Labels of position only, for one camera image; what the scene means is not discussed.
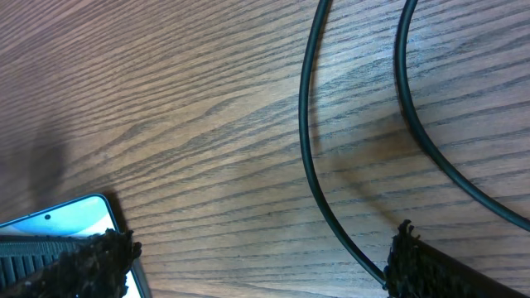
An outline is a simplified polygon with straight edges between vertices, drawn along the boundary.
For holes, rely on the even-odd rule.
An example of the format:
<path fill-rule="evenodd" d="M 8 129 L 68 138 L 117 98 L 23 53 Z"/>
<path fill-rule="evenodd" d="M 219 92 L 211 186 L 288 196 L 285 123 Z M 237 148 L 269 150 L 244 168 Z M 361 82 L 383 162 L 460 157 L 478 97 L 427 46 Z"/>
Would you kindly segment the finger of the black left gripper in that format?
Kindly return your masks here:
<path fill-rule="evenodd" d="M 87 238 L 2 235 L 1 289 L 6 290 L 58 261 L 61 253 L 73 252 L 88 241 Z"/>

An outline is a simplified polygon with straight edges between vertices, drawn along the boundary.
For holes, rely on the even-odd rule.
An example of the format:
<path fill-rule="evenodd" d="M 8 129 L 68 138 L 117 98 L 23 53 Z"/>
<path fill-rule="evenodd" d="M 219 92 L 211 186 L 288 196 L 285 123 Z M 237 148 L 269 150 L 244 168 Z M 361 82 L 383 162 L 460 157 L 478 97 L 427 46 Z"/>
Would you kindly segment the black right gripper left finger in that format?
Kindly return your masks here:
<path fill-rule="evenodd" d="M 127 274 L 142 254 L 133 233 L 108 229 L 87 237 L 86 244 L 6 290 L 14 298 L 120 298 L 129 290 Z"/>

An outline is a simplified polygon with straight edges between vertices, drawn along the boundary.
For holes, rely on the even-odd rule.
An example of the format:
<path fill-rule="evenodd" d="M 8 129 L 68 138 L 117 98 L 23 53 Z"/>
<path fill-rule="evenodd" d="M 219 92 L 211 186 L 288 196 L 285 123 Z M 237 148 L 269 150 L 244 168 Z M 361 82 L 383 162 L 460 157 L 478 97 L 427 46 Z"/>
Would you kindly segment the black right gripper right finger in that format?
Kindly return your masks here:
<path fill-rule="evenodd" d="M 409 219 L 397 228 L 383 270 L 383 288 L 397 298 L 527 298 L 477 272 L 412 234 Z"/>

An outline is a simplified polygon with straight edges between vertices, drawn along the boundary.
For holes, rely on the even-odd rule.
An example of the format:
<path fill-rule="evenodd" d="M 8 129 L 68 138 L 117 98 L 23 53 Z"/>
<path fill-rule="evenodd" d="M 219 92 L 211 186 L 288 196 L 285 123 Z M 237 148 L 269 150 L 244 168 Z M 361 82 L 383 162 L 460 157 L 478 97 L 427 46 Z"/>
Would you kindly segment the blue Galaxy smartphone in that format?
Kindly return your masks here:
<path fill-rule="evenodd" d="M 88 195 L 3 223 L 2 235 L 87 238 L 108 229 L 128 232 L 118 225 L 108 199 Z M 151 293 L 138 259 L 127 274 L 128 293 L 120 298 L 149 298 Z"/>

